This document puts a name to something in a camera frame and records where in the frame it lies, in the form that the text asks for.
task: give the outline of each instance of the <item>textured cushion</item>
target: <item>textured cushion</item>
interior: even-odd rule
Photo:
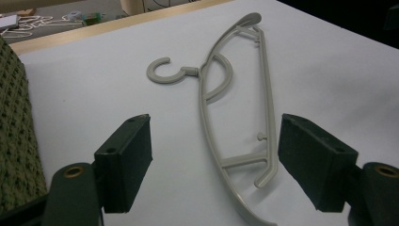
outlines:
[[[0,214],[44,194],[24,64],[0,37]]]

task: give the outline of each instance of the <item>white table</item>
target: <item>white table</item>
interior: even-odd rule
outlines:
[[[126,119],[152,117],[153,162],[130,213],[105,225],[246,225],[216,173],[202,128],[196,78],[162,86],[147,66],[169,56],[198,67],[217,38],[242,16],[260,12],[280,115],[308,118],[359,152],[358,165],[399,166],[399,51],[273,0],[235,0],[20,55],[27,70],[45,176],[93,153]],[[236,37],[221,51],[234,69],[231,88],[210,105],[223,154],[255,152],[264,130],[258,49]],[[215,86],[221,69],[214,66]],[[266,188],[252,183],[259,166],[232,177],[249,206],[278,225],[347,225],[342,214],[317,212],[280,165]]]

